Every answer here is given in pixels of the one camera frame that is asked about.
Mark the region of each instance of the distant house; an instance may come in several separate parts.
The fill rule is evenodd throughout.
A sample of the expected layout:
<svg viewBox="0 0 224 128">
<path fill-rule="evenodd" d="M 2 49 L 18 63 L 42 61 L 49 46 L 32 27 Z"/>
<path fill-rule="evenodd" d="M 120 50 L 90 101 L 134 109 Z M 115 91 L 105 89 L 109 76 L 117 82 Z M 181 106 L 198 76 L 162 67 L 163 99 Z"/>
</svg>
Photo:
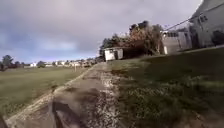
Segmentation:
<svg viewBox="0 0 224 128">
<path fill-rule="evenodd" d="M 53 63 L 52 62 L 46 62 L 46 67 L 53 67 Z"/>
<path fill-rule="evenodd" d="M 123 59 L 123 48 L 113 47 L 104 49 L 105 60 L 120 60 Z"/>
<path fill-rule="evenodd" d="M 70 62 L 69 66 L 70 67 L 81 67 L 81 64 L 79 62 Z"/>
<path fill-rule="evenodd" d="M 165 54 L 173 54 L 192 48 L 189 31 L 163 31 L 162 42 Z"/>
<path fill-rule="evenodd" d="M 224 1 L 204 0 L 193 14 L 190 22 L 197 31 L 201 47 L 213 45 L 215 31 L 224 32 Z"/>
<path fill-rule="evenodd" d="M 30 64 L 30 67 L 32 67 L 32 68 L 37 67 L 37 63 L 36 63 L 36 62 L 31 63 L 31 64 Z"/>
</svg>

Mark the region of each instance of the green lawn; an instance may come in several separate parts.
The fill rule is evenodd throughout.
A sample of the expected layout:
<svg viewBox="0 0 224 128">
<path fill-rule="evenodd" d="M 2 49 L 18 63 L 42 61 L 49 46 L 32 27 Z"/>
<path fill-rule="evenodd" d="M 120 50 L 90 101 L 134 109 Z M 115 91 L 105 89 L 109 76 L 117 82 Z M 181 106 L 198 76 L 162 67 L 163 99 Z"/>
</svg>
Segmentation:
<svg viewBox="0 0 224 128">
<path fill-rule="evenodd" d="M 85 69 L 72 68 L 12 69 L 0 72 L 0 113 L 9 116 L 33 99 L 46 93 L 51 86 L 61 86 Z"/>
<path fill-rule="evenodd" d="M 172 127 L 182 119 L 224 111 L 224 48 L 110 63 L 127 127 Z"/>
</svg>

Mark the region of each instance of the dirt path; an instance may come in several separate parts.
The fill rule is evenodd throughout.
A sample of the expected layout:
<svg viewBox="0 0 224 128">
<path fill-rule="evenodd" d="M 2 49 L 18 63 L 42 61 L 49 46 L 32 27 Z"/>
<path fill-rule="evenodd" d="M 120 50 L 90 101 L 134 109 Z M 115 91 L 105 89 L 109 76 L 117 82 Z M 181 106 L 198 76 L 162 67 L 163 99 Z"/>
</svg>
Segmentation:
<svg viewBox="0 0 224 128">
<path fill-rule="evenodd" d="M 117 128 L 116 87 L 106 63 L 94 66 L 70 86 L 48 95 L 44 104 L 31 105 L 9 119 L 14 128 Z"/>
</svg>

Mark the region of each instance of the small white shed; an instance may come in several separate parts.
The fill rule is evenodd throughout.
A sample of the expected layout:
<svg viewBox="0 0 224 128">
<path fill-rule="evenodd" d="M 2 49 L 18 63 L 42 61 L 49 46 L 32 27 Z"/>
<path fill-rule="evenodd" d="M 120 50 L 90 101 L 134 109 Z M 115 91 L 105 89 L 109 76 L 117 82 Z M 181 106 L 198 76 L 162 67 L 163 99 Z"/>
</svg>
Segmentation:
<svg viewBox="0 0 224 128">
<path fill-rule="evenodd" d="M 105 52 L 105 60 L 121 60 L 123 59 L 123 48 L 113 47 L 104 49 Z"/>
<path fill-rule="evenodd" d="M 164 31 L 162 33 L 165 54 L 173 54 L 192 48 L 189 32 Z"/>
</svg>

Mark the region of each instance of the sky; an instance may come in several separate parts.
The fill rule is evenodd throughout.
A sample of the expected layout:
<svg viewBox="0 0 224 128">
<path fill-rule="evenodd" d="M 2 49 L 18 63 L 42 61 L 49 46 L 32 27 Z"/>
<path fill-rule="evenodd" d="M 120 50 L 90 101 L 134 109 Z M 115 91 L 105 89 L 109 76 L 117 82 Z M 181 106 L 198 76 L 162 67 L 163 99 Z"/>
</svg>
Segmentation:
<svg viewBox="0 0 224 128">
<path fill-rule="evenodd" d="M 102 40 L 130 25 L 172 26 L 202 0 L 0 0 L 0 57 L 35 62 L 98 55 Z"/>
</svg>

